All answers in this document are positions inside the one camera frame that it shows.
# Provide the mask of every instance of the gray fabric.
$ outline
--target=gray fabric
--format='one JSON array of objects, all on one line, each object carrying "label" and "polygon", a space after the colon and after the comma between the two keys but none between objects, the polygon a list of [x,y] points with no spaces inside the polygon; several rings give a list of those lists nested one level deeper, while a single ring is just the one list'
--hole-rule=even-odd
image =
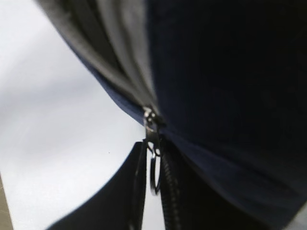
[{"label": "gray fabric", "polygon": [[139,66],[141,76],[150,90],[154,94],[154,84],[150,70],[150,60],[148,52],[148,39],[146,33],[145,2],[144,0],[122,0],[120,5],[121,20],[125,26],[130,41],[135,62]]},{"label": "gray fabric", "polygon": [[133,6],[129,6],[130,0],[128,3],[124,2],[125,0],[97,0],[97,5],[114,51],[142,100],[145,101],[143,105],[151,105],[158,112],[148,68],[147,42],[142,22],[143,6],[136,4],[136,8],[129,12]]},{"label": "gray fabric", "polygon": [[71,19],[71,13],[64,10],[61,1],[58,0],[37,0],[43,8],[48,18],[54,24],[59,33],[72,46],[79,55],[86,59],[97,71],[99,71],[108,81],[116,86],[122,93],[133,95],[135,101],[144,104],[142,97],[132,83],[119,71],[113,68],[104,58],[102,58],[83,34],[75,26]]}]

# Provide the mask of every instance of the navy blue fabric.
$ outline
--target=navy blue fabric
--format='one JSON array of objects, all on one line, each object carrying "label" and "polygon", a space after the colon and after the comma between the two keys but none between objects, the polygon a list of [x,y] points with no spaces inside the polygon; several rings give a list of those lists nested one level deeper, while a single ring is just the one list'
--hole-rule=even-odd
[{"label": "navy blue fabric", "polygon": [[125,113],[129,114],[134,120],[143,125],[143,109],[129,99],[127,99],[118,90],[116,90],[112,86],[112,84],[110,84],[93,66],[91,66],[87,61],[85,61],[84,58],[82,58],[78,53],[76,53],[75,51],[74,53],[78,56],[78,58],[86,66],[86,68],[94,75],[94,77],[98,80],[100,85],[104,88],[104,90],[108,93],[108,95],[116,103],[116,105],[121,108]]},{"label": "navy blue fabric", "polygon": [[281,229],[307,199],[307,37],[297,37],[306,25],[297,6],[146,2],[166,136],[223,197]]}]

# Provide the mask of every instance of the white floor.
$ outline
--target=white floor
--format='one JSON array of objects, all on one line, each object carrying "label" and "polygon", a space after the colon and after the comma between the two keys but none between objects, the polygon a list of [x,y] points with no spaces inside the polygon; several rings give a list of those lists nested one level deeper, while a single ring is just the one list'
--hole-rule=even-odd
[{"label": "white floor", "polygon": [[[98,191],[144,130],[32,1],[0,1],[0,35],[0,172],[14,229],[43,230]],[[163,229],[158,197],[144,229]]]}]

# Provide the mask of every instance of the zipper pull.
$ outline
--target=zipper pull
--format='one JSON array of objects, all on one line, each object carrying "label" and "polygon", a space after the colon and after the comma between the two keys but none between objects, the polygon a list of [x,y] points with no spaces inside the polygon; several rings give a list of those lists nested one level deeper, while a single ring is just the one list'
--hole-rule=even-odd
[{"label": "zipper pull", "polygon": [[145,107],[144,110],[145,113],[143,120],[146,132],[145,143],[147,149],[152,153],[150,159],[150,190],[152,195],[157,196],[160,191],[160,176],[158,183],[156,184],[156,158],[161,157],[158,116],[151,108]]}]

